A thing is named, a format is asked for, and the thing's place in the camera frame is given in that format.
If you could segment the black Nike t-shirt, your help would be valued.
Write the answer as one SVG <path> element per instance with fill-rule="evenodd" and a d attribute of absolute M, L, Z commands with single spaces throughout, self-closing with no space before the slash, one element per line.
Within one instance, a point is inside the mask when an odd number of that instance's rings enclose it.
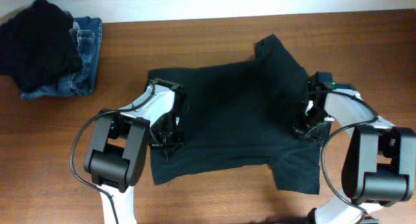
<path fill-rule="evenodd" d="M 320 148 L 329 128 L 307 140 L 294 136 L 308 74 L 275 35 L 256 43 L 253 60 L 154 69 L 148 76 L 182 84 L 187 96 L 179 115 L 183 145 L 170 156 L 151 151 L 156 185 L 183 175 L 267 164 L 279 190 L 319 193 Z"/>

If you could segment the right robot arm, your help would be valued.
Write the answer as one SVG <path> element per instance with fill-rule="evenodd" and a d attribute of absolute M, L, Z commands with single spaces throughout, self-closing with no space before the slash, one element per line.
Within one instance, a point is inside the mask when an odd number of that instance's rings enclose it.
<path fill-rule="evenodd" d="M 320 167 L 334 196 L 312 209 L 308 223 L 379 223 L 371 213 L 409 201 L 415 189 L 415 132 L 397 127 L 362 100 L 351 84 L 333 81 L 331 73 L 317 72 L 308 79 L 305 110 L 293 125 L 302 140 L 322 139 L 321 129 L 337 121 L 340 129 L 324 139 Z M 341 190 L 327 174 L 326 148 L 338 134 L 350 137 L 341 173 Z"/>

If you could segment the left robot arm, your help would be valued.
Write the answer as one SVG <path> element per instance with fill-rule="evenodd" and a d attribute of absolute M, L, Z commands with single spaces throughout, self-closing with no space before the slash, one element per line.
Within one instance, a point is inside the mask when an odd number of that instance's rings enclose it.
<path fill-rule="evenodd" d="M 179 112 L 186 95 L 181 84 L 151 79 L 144 93 L 118 110 L 103 109 L 93 124 L 84 170 L 99 191 L 105 223 L 136 223 L 134 187 L 149 148 L 169 158 L 183 145 Z"/>

